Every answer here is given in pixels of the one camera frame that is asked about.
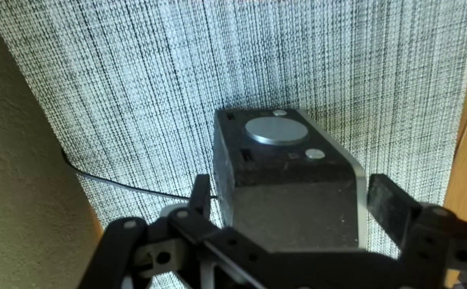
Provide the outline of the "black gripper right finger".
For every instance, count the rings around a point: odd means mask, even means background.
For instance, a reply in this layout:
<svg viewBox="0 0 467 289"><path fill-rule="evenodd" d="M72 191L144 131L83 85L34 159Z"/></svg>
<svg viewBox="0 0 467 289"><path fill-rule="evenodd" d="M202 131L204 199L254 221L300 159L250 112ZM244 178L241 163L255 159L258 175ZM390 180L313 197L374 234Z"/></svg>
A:
<svg viewBox="0 0 467 289"><path fill-rule="evenodd" d="M388 237L403 247L408 229L420 215L422 205L388 175L374 173L369 176L367 210Z"/></svg>

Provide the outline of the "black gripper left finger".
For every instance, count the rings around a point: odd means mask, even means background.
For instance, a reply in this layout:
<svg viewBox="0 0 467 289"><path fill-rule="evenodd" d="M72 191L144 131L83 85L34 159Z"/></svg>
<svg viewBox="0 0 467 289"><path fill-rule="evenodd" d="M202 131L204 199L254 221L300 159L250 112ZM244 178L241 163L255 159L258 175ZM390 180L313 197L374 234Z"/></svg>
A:
<svg viewBox="0 0 467 289"><path fill-rule="evenodd" d="M188 205L193 207L204 218L210 216L210 176L197 175L191 189Z"/></svg>

